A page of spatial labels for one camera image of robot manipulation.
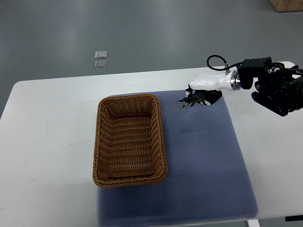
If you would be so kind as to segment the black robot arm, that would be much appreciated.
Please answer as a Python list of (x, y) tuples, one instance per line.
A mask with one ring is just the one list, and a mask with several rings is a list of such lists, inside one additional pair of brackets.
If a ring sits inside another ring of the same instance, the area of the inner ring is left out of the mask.
[(255, 86), (252, 99), (280, 116), (303, 107), (303, 70), (272, 62), (270, 57), (246, 59), (239, 63), (237, 72), (242, 89)]

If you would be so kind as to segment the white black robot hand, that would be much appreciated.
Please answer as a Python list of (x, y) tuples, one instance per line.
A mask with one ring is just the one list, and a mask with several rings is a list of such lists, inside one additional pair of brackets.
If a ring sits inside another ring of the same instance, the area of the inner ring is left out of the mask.
[(186, 92), (196, 91), (205, 93), (205, 100), (200, 105), (213, 105), (222, 97), (222, 90), (240, 90), (241, 83), (236, 71), (202, 72), (188, 84)]

